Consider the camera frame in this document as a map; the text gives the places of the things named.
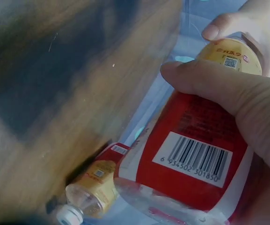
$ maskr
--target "red label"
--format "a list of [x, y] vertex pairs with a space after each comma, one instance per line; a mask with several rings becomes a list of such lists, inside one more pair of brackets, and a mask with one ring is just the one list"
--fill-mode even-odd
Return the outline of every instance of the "red label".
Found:
[[[153, 162], [155, 155], [171, 132], [232, 152], [222, 187]], [[176, 92], [167, 103], [146, 142], [136, 182], [162, 192], [192, 208], [208, 211], [224, 194], [246, 148], [247, 144], [237, 129], [234, 117], [221, 106], [197, 96]], [[201, 176], [207, 179], [207, 174], [201, 174]]]
[[99, 156], [96, 157], [95, 161], [107, 160], [118, 164], [128, 150], [130, 150], [130, 147], [121, 143], [115, 143], [108, 146]]

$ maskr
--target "white label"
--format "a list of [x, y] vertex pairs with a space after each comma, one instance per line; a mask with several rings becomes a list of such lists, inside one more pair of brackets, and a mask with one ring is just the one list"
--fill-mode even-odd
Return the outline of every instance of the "white label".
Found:
[[233, 153], [170, 132], [153, 162], [222, 188]]
[[127, 149], [120, 147], [118, 145], [114, 145], [111, 149], [115, 152], [122, 154], [122, 155], [124, 155], [127, 152]]
[[233, 68], [233, 69], [236, 69], [237, 68], [237, 64], [238, 64], [238, 60], [237, 59], [233, 59], [233, 58], [230, 58], [230, 57], [226, 57], [225, 58], [224, 66], [230, 67], [230, 68]]
[[101, 171], [101, 170], [96, 170], [94, 172], [94, 175], [97, 177], [102, 177], [104, 174], [105, 174], [104, 171]]

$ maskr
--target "bottle cap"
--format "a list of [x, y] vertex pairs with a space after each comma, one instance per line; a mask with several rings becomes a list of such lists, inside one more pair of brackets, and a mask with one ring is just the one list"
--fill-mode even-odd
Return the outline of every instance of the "bottle cap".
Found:
[[57, 213], [57, 220], [62, 225], [80, 225], [83, 223], [83, 215], [71, 205], [64, 205]]

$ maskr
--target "beverage bottle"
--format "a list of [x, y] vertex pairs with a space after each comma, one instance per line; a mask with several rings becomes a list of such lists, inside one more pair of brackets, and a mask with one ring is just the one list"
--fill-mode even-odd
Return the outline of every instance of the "beverage bottle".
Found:
[[102, 151], [73, 184], [66, 187], [67, 204], [57, 213], [62, 225], [80, 225], [84, 218], [101, 218], [118, 197], [113, 174], [116, 164], [129, 150], [115, 143]]
[[[198, 58], [262, 75], [258, 57], [237, 37], [209, 43]], [[159, 222], [225, 225], [244, 211], [261, 163], [253, 161], [232, 115], [174, 91], [121, 160], [114, 181], [129, 204]]]

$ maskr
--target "wooden surface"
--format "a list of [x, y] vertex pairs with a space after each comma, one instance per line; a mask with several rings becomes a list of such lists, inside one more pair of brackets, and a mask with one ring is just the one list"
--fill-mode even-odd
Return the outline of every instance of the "wooden surface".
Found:
[[119, 138], [175, 44], [181, 0], [0, 0], [0, 221], [40, 218]]

